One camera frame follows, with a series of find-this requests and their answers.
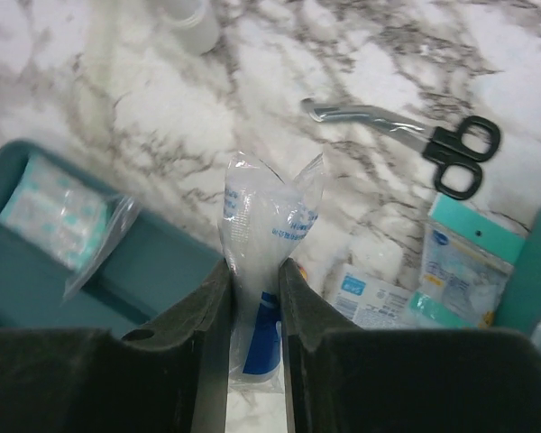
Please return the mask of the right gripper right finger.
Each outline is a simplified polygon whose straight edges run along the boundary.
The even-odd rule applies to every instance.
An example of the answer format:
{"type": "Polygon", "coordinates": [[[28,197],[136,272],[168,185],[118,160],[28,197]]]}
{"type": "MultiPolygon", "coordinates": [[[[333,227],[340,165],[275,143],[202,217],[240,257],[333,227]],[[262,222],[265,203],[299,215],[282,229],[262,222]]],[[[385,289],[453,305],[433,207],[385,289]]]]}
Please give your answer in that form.
{"type": "Polygon", "coordinates": [[[541,432],[541,355],[506,330],[364,330],[279,273],[291,432],[541,432]]]}

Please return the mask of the teal divided tray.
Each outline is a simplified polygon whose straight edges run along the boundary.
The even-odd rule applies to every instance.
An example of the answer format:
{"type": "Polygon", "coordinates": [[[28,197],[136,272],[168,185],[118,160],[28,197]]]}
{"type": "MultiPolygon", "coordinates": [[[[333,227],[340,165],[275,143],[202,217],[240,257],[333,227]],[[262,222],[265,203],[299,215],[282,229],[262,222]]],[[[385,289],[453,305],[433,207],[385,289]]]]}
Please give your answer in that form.
{"type": "Polygon", "coordinates": [[[24,140],[0,149],[0,327],[123,335],[197,288],[214,250],[24,140]]]}

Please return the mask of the teal medicine kit box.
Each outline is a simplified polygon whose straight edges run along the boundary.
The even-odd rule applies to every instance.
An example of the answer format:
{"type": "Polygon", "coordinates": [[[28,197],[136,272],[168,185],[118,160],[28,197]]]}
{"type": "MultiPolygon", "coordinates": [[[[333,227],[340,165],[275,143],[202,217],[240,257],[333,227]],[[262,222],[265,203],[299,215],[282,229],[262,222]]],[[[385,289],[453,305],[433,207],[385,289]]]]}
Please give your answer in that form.
{"type": "Polygon", "coordinates": [[[504,291],[494,326],[530,335],[540,321],[541,208],[504,291]]]}

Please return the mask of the small white blue tube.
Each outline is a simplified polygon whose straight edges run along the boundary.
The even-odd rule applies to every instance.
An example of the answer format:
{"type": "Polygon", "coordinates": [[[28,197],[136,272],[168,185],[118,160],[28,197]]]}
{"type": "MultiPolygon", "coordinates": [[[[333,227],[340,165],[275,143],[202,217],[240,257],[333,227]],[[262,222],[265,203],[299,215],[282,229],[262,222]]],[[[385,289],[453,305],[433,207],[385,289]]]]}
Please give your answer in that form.
{"type": "Polygon", "coordinates": [[[324,171],[317,155],[290,179],[244,152],[226,169],[218,227],[233,277],[229,380],[236,390],[282,390],[279,270],[318,218],[324,171]]]}

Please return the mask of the clear zip bag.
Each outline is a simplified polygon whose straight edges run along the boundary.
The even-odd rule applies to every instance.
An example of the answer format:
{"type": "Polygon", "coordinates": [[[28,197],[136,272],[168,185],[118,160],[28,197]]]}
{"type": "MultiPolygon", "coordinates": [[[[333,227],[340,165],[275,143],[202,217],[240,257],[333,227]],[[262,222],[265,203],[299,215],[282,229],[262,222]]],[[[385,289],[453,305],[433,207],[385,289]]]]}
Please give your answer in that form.
{"type": "Polygon", "coordinates": [[[96,271],[123,241],[139,216],[142,205],[132,196],[114,195],[109,197],[112,212],[105,222],[94,252],[89,255],[86,263],[65,283],[62,301],[72,299],[95,275],[96,271]]]}

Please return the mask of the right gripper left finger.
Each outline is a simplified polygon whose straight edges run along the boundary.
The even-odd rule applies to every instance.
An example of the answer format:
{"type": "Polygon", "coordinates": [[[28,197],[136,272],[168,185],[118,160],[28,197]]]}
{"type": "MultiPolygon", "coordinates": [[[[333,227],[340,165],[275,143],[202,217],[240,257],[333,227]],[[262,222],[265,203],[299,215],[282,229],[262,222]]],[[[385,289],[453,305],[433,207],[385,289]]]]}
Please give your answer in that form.
{"type": "Polygon", "coordinates": [[[232,278],[200,286],[122,337],[0,329],[0,432],[221,432],[232,278]]]}

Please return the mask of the small blue wipe packets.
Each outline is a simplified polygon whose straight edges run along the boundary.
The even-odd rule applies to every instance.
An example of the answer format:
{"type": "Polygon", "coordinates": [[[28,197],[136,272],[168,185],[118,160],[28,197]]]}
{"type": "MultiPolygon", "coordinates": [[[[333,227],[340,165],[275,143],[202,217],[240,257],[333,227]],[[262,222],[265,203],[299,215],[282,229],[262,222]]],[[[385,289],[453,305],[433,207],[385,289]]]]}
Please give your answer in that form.
{"type": "Polygon", "coordinates": [[[345,263],[328,298],[345,318],[364,329],[408,329],[404,310],[411,292],[345,263]]]}

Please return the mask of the teal bandage packet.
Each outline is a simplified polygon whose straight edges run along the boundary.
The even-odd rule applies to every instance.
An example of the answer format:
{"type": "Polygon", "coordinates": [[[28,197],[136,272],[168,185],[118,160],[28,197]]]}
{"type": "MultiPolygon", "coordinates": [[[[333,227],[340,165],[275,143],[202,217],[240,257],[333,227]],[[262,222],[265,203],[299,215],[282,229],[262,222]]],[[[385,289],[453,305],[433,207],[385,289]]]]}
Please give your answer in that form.
{"type": "Polygon", "coordinates": [[[78,271],[100,246],[109,216],[103,196],[34,154],[0,213],[0,224],[78,271]]]}

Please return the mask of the blue white gauze packet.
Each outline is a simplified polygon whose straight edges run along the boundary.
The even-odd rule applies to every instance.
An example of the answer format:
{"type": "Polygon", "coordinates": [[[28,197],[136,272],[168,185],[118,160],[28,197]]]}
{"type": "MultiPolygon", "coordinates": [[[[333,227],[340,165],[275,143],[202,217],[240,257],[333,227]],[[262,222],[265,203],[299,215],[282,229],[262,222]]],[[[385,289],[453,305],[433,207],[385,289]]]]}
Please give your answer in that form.
{"type": "Polygon", "coordinates": [[[524,243],[463,202],[437,195],[405,318],[425,328],[490,327],[524,243]]]}

